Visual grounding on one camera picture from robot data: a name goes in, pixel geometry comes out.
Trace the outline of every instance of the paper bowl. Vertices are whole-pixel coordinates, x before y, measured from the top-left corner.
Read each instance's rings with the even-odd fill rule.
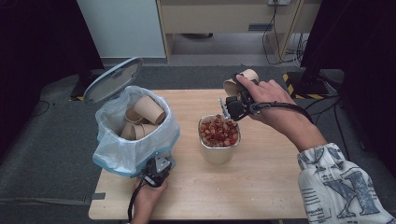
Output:
[[[214,119],[218,115],[206,115],[200,119],[198,122],[198,137],[201,143],[201,154],[205,160],[212,164],[224,164],[227,161],[230,161],[233,158],[233,154],[237,149],[239,142],[241,141],[241,132],[239,130],[239,126],[236,126],[236,131],[238,134],[238,139],[235,140],[234,144],[230,146],[222,146],[222,147],[209,147],[204,143],[205,139],[201,136],[201,125],[204,120]]]

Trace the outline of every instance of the black curtain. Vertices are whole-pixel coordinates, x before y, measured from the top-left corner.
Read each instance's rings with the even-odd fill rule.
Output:
[[[0,0],[0,159],[45,85],[103,68],[76,0]]]
[[[396,176],[396,1],[322,0],[306,44],[305,76],[342,69],[340,94],[366,150]]]

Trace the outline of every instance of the wrist strap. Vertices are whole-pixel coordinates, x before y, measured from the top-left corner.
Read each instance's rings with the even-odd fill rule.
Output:
[[[269,103],[256,103],[256,104],[250,105],[250,111],[252,113],[258,113],[258,112],[260,112],[261,109],[269,109],[271,107],[283,107],[283,108],[297,111],[300,114],[303,114],[304,116],[306,116],[306,118],[311,123],[314,123],[311,119],[311,116],[309,116],[309,114],[306,112],[306,110],[302,109],[301,107],[299,107],[297,105],[293,105],[293,104],[289,104],[289,103],[279,103],[277,101],[269,102]]]

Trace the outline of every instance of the hand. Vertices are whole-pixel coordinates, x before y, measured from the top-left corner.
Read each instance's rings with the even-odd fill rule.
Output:
[[[277,101],[295,105],[295,102],[288,93],[273,80],[268,82],[261,81],[259,85],[255,85],[252,81],[243,76],[238,75],[236,78],[247,88],[250,95],[257,103]],[[311,147],[322,146],[327,143],[318,128],[304,115],[294,110],[274,107],[262,109],[260,114],[249,116],[285,134],[289,140],[297,146],[299,151]]]
[[[134,183],[134,189],[139,185],[140,179],[136,179]],[[134,218],[131,224],[147,224],[157,205],[161,195],[168,188],[168,183],[165,180],[163,184],[158,188],[152,188],[149,185],[144,185],[137,193],[136,199],[134,200]]]

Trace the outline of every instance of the bin lid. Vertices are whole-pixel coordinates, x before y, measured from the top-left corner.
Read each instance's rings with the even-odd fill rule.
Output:
[[[131,85],[142,65],[143,59],[131,58],[112,67],[85,90],[84,103],[94,105],[117,95]]]

